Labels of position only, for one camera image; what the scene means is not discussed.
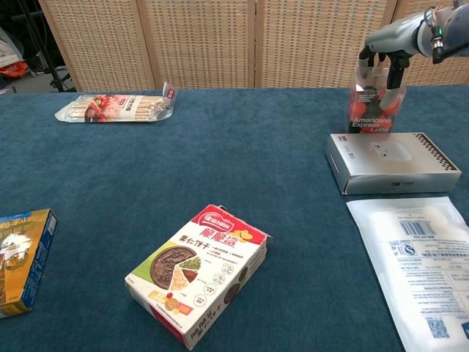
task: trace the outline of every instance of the barcode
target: barcode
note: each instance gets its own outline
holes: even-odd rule
[[[49,233],[50,233],[51,235],[53,235],[53,231],[54,231],[55,228],[56,228],[56,223],[57,223],[56,218],[54,218],[53,216],[51,216],[51,219],[49,220],[49,227],[48,227]]]
[[[448,339],[449,334],[448,330],[446,330],[445,322],[443,319],[440,318],[426,318],[426,322],[428,323],[428,327],[432,332],[433,338],[435,339]]]
[[[400,221],[406,235],[436,235],[430,221]]]

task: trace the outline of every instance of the red logo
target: red logo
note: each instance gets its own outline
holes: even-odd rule
[[[223,216],[218,213],[204,214],[199,219],[199,225],[212,227],[220,232],[229,232],[235,226],[230,220],[223,219]]]

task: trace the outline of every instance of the earbuds box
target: earbuds box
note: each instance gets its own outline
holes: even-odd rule
[[[125,284],[191,350],[260,267],[268,237],[208,205],[128,274]]]
[[[342,194],[446,192],[461,176],[425,133],[331,134],[326,156]]]

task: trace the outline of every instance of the blue carpet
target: blue carpet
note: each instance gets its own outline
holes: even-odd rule
[[[34,311],[0,320],[1,351],[183,351],[123,280],[209,203],[275,240],[195,351],[403,351],[345,205],[380,196],[342,196],[323,154],[347,129],[345,89],[188,90],[163,122],[56,121],[77,96],[0,97],[0,216],[59,219]],[[463,171],[450,193],[463,216],[468,97],[410,87],[395,128]]]

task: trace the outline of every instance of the checkered pattern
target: checkered pattern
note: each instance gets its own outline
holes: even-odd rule
[[[450,162],[450,160],[447,159],[447,157],[444,156],[444,154],[439,151],[438,148],[433,144],[432,141],[428,139],[427,136],[425,136],[422,133],[414,133],[414,136],[424,145],[428,151],[433,155],[435,159],[441,164],[441,166],[446,170],[457,170],[455,165]]]

